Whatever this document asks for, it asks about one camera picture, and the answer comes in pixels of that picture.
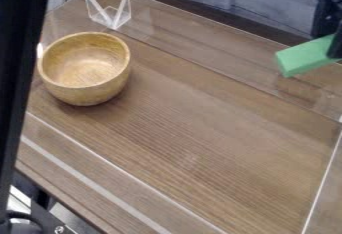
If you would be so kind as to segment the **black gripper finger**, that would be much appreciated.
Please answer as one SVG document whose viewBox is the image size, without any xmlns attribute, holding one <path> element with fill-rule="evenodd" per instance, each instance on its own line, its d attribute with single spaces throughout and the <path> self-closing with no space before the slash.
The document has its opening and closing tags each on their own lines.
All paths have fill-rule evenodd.
<svg viewBox="0 0 342 234">
<path fill-rule="evenodd" d="M 332 0 L 318 0 L 314 12 L 312 36 L 324 37 L 337 31 L 342 19 L 342 8 Z"/>
<path fill-rule="evenodd" d="M 334 38 L 328 50 L 328 57 L 334 59 L 342 58 L 342 22 L 338 25 Z"/>
</svg>

